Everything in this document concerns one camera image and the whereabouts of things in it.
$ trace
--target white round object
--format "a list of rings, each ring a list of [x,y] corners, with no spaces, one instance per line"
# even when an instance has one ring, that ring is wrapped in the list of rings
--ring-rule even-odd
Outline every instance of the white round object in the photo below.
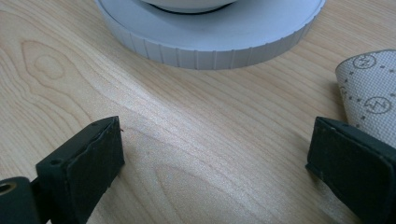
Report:
[[[141,0],[168,11],[200,13],[214,10],[236,0]]]
[[[325,0],[239,0],[204,15],[176,15],[140,0],[96,0],[107,27],[151,60],[228,69],[274,58],[296,45]]]

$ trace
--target black clamp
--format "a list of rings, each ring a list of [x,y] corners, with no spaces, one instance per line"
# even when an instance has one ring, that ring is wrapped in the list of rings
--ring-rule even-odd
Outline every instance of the black clamp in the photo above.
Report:
[[[86,223],[124,163],[119,118],[98,120],[39,162],[32,183],[0,181],[0,223]]]
[[[363,223],[396,223],[396,149],[344,122],[317,118],[306,168]]]

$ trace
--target printed logo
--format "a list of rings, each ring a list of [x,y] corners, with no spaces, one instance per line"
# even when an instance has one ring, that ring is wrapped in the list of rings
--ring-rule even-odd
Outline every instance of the printed logo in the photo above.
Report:
[[[376,64],[376,58],[372,55],[361,55],[353,61],[353,66],[358,69],[368,69]]]
[[[371,114],[385,114],[392,109],[392,102],[385,97],[372,97],[364,103],[366,111]]]

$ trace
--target ridged edge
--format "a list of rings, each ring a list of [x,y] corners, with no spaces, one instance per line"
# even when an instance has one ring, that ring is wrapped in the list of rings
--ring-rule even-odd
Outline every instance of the ridged edge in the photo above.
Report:
[[[99,7],[106,26],[123,46],[140,54],[141,56],[159,63],[175,67],[196,70],[219,70],[249,66],[269,61],[276,56],[288,51],[305,37],[313,21],[321,11],[322,1],[313,18],[309,18],[300,30],[285,36],[272,43],[246,49],[231,49],[226,51],[200,51],[196,49],[170,48],[151,42],[144,37],[135,35],[112,18],[102,6],[100,0],[95,0]]]

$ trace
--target light wood surface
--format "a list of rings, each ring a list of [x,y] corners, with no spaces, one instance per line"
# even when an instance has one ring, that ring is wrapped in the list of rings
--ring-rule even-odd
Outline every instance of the light wood surface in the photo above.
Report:
[[[0,179],[118,115],[126,165],[89,223],[359,223],[304,166],[315,117],[346,119],[336,65],[379,49],[394,0],[328,0],[292,50],[221,71],[136,55],[93,0],[0,0]]]

